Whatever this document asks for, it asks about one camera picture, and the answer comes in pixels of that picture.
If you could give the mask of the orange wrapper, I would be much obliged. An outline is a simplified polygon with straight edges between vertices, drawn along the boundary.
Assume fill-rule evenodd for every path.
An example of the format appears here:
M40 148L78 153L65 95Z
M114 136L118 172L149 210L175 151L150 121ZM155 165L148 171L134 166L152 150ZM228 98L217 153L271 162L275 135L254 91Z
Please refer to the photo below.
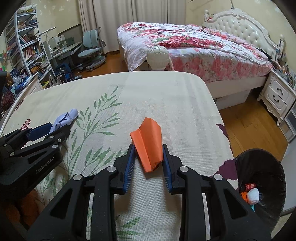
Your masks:
M248 195L248 192L241 192L241 193L240 193L240 196L243 198L243 200L244 200L246 203L248 203L247 195Z

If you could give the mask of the white paper ball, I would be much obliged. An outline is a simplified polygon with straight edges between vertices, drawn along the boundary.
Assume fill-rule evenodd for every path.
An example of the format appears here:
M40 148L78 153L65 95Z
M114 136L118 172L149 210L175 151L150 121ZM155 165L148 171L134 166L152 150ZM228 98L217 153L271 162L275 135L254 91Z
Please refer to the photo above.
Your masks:
M252 188L247 193L247 203L250 205L255 205L259 202L259 190L257 188Z

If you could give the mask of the lavender cloth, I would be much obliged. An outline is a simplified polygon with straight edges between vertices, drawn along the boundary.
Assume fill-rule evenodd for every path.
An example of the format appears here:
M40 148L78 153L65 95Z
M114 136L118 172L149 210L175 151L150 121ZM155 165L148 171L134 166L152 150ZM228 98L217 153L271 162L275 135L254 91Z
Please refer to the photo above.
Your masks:
M79 114L77 109L71 109L69 112L61 114L54 121L49 133L52 133L65 125L70 126L78 116Z

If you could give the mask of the orange paper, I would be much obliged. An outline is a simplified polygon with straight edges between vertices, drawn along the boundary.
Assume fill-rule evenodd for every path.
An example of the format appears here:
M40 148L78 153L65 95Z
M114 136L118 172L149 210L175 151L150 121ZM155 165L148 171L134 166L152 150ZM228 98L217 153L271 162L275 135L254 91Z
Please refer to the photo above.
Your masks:
M130 133L130 137L144 171L152 172L164 159L161 127L152 118L145 118L140 127Z

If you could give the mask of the red can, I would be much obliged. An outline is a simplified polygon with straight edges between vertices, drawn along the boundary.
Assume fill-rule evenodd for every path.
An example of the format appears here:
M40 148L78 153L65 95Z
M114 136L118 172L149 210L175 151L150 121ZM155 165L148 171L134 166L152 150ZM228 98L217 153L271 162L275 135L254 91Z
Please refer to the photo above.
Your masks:
M245 184L245 192L249 192L250 190L254 189L255 187L256 187L255 183Z

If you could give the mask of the black trash bin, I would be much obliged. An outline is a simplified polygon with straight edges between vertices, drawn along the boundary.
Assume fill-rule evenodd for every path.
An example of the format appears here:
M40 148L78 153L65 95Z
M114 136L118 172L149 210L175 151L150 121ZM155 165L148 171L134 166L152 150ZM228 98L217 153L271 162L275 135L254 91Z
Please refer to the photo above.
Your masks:
M286 197L285 173L280 162L263 149L250 149L235 158L238 188L255 184L259 190L259 202L255 213L272 232L280 219Z

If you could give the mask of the floral cream tablecloth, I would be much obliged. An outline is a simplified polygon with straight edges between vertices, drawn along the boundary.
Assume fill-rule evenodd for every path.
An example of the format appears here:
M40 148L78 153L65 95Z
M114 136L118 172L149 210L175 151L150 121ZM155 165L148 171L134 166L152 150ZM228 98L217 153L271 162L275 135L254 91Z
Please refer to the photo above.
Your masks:
M74 174L97 174L126 154L130 133L155 120L169 153L212 176L233 159L226 128L206 84L181 72L125 72L94 76L35 92L9 118L3 135L54 123L71 109L78 118L61 147L63 162L21 202L26 224ZM179 240L181 195L170 195L159 165L144 173L136 159L130 189L115 199L119 240Z

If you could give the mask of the study desk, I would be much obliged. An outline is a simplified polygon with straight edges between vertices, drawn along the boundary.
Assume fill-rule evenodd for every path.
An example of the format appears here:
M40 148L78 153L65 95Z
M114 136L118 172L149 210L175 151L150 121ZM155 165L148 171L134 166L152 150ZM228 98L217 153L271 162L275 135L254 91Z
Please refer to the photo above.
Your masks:
M53 75L56 77L61 73L60 65L66 63L70 69L75 67L73 56L81 49L82 41L77 42L74 37L66 39L64 35L49 38L48 33L55 29L56 27L52 27L45 30L41 32L41 36L46 39L43 42L43 47Z

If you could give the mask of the white bookshelf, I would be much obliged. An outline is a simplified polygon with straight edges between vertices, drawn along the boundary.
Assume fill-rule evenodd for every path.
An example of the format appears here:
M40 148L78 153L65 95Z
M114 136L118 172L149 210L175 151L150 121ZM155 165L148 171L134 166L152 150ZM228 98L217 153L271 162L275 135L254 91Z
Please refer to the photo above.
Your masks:
M52 70L43 48L36 4L22 6L13 13L4 28L4 39L13 73L36 75L39 85L48 88Z

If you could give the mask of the plastic drawer unit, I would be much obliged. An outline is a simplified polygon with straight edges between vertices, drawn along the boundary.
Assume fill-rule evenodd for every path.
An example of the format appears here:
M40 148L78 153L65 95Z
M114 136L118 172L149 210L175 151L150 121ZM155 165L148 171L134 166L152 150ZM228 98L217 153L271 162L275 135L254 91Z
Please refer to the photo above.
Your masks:
M286 115L285 119L279 125L280 130L282 131L288 143L290 143L295 138L295 125L295 111L292 108Z

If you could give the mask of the white box under bed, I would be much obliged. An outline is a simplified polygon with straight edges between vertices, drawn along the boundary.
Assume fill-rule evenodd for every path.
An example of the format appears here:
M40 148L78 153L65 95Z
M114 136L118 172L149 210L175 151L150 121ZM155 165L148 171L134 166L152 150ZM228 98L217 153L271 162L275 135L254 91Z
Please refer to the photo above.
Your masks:
M217 109L222 110L246 102L251 90L245 90L215 100Z

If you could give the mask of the white nightstand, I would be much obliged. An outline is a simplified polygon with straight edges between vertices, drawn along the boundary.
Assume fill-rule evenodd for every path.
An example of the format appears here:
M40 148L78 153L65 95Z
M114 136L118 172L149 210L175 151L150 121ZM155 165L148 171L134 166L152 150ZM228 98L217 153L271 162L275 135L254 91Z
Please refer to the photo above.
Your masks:
M257 98L257 101L261 100L267 110L277 118L276 125L279 126L295 103L295 90L272 69Z

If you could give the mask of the beige curtains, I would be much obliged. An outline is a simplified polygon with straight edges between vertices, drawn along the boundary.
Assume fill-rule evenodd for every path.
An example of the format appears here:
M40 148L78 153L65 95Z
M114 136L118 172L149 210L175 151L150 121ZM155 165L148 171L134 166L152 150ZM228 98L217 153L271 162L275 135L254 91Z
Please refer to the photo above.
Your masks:
M100 28L100 38L106 43L104 53L119 50L117 29L126 23L185 24L186 1L79 1L83 32Z

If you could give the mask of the white bed with headboard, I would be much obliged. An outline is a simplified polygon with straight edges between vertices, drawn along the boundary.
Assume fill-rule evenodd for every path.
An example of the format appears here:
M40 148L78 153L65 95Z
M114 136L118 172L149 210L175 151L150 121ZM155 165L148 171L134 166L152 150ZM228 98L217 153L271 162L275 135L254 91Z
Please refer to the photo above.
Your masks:
M117 30L129 71L179 71L200 77L219 109L246 101L278 64L275 44L260 22L238 8L205 13L201 26L134 22Z

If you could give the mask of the pink floral quilt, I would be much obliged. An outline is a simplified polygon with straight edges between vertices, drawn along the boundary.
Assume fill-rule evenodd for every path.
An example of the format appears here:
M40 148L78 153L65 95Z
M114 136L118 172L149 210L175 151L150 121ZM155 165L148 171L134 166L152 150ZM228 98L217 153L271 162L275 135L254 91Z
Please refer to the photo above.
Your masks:
M192 73L205 82L262 77L273 68L266 54L245 40L192 24L126 23L117 37L129 71L146 61L153 46L168 50L166 70Z

